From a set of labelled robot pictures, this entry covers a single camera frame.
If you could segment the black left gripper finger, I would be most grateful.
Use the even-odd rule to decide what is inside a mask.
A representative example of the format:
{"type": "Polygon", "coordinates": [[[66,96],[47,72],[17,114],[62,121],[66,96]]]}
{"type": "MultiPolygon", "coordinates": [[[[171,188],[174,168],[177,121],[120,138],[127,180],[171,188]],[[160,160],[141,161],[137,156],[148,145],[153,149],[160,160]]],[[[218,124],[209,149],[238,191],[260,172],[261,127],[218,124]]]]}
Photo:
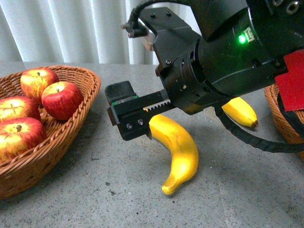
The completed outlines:
{"type": "Polygon", "coordinates": [[[166,90],[139,97],[129,81],[108,85],[105,96],[113,126],[117,126],[123,140],[129,141],[147,135],[152,138],[149,121],[152,117],[175,108],[166,90]]]}

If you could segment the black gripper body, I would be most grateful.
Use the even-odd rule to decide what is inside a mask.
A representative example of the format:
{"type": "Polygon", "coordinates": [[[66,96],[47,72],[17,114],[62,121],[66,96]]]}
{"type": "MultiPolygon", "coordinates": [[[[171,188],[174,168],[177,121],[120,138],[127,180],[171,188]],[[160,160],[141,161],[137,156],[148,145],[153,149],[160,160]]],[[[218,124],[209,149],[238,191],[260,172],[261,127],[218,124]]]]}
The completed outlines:
{"type": "Polygon", "coordinates": [[[210,106],[222,106],[234,98],[220,92],[206,78],[198,53],[196,41],[169,64],[156,69],[170,102],[189,115],[210,106]]]}

